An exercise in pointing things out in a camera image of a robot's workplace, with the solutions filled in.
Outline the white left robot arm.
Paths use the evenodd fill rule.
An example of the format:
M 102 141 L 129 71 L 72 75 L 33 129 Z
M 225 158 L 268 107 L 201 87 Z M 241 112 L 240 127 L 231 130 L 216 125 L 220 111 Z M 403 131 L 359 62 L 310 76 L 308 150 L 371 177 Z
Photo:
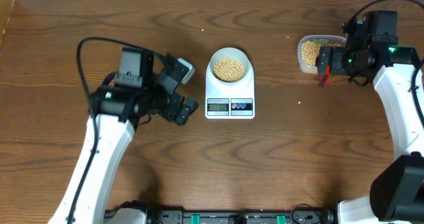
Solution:
M 124 48 L 119 71 L 89 96 L 85 140 L 66 193 L 51 223 L 102 223 L 117 168 L 141 118 L 159 114 L 184 125 L 199 107 L 176 92 L 195 68 L 171 54 Z

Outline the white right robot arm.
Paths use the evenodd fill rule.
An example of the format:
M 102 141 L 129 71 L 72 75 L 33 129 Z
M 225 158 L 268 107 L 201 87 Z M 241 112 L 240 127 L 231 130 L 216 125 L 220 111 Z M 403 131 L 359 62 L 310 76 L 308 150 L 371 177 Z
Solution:
M 394 145 L 394 161 L 366 196 L 337 205 L 335 223 L 423 222 L 422 73 L 416 49 L 398 45 L 396 23 L 395 11 L 369 11 L 344 26 L 345 46 L 323 46 L 316 59 L 322 80 L 363 77 L 374 86 Z

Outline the red plastic measuring scoop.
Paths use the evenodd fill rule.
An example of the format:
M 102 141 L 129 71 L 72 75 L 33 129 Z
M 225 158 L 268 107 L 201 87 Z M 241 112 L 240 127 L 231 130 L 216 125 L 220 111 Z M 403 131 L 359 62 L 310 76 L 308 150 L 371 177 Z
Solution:
M 330 75 L 331 75 L 331 69 L 330 69 L 330 66 L 327 66 L 325 73 L 321 75 L 321 78 L 319 80 L 319 87 L 324 88 L 328 84 Z

